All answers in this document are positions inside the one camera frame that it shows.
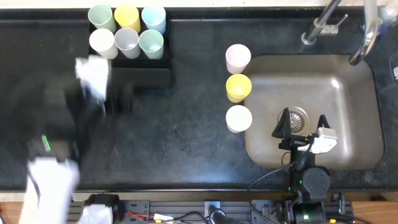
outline faucet base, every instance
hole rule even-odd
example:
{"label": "faucet base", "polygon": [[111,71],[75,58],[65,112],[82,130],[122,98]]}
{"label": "faucet base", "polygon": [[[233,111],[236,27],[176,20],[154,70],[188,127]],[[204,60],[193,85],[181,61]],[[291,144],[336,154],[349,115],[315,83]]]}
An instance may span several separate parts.
{"label": "faucet base", "polygon": [[317,41],[317,39],[315,38],[313,41],[308,41],[308,40],[305,39],[305,33],[306,33],[306,32],[304,32],[304,33],[301,35],[301,41],[302,41],[305,45],[313,45],[313,44],[315,44],[315,42]]}

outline pink cup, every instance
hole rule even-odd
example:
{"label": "pink cup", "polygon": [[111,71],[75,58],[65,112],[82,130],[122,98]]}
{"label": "pink cup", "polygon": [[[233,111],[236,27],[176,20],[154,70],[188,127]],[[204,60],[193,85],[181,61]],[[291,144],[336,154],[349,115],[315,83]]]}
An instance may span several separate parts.
{"label": "pink cup", "polygon": [[231,74],[243,72],[251,59],[250,50],[243,44],[234,44],[228,47],[225,53],[226,68]]}

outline yellow cup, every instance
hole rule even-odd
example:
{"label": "yellow cup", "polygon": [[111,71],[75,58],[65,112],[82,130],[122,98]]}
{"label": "yellow cup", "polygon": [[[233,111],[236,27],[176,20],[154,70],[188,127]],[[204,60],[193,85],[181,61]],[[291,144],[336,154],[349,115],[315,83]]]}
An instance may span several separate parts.
{"label": "yellow cup", "polygon": [[232,103],[239,103],[251,91],[250,79],[242,74],[231,75],[226,81],[226,95]]}
{"label": "yellow cup", "polygon": [[138,9],[132,5],[123,5],[116,8],[114,18],[122,28],[132,28],[137,33],[141,30]]}

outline cup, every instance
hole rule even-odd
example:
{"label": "cup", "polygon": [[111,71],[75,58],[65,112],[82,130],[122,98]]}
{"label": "cup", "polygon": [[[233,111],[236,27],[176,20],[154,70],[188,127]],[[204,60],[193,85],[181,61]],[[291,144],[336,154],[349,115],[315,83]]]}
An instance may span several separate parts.
{"label": "cup", "polygon": [[114,44],[127,58],[136,58],[141,53],[138,45],[138,34],[132,28],[119,29],[114,34]]}
{"label": "cup", "polygon": [[88,11],[88,19],[97,29],[108,29],[112,32],[116,31],[112,9],[105,4],[93,6]]}
{"label": "cup", "polygon": [[138,9],[132,5],[123,5],[116,8],[114,18],[122,28],[132,28],[137,33],[141,30]]}
{"label": "cup", "polygon": [[163,56],[163,36],[156,30],[145,30],[139,36],[139,46],[149,59],[161,59]]}
{"label": "cup", "polygon": [[251,91],[250,79],[242,74],[231,75],[226,81],[226,95],[232,103],[239,103]]}
{"label": "cup", "polygon": [[114,59],[118,56],[118,48],[114,44],[113,33],[108,29],[94,30],[90,35],[89,43],[104,58]]}
{"label": "cup", "polygon": [[245,106],[236,105],[226,112],[225,120],[230,131],[233,133],[240,133],[250,127],[252,115]]}
{"label": "cup", "polygon": [[166,10],[163,7],[145,7],[141,17],[148,29],[157,30],[161,34],[166,32]]}
{"label": "cup", "polygon": [[243,44],[234,44],[228,47],[225,53],[226,68],[231,74],[243,72],[251,59],[250,50]]}

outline sink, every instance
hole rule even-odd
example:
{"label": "sink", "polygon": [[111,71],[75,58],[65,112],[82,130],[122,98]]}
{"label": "sink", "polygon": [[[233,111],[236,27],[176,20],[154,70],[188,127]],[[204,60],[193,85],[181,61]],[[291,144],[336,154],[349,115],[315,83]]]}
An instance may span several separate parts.
{"label": "sink", "polygon": [[[271,136],[280,113],[290,110],[293,134],[308,136],[324,114],[336,130],[337,145],[316,155],[330,169],[369,169],[384,155],[376,87],[366,62],[356,66],[347,55],[265,55],[254,58],[243,72],[252,81],[244,100],[253,122],[246,130],[246,150],[259,166],[281,166],[286,150]],[[290,154],[284,164],[290,161]]]}

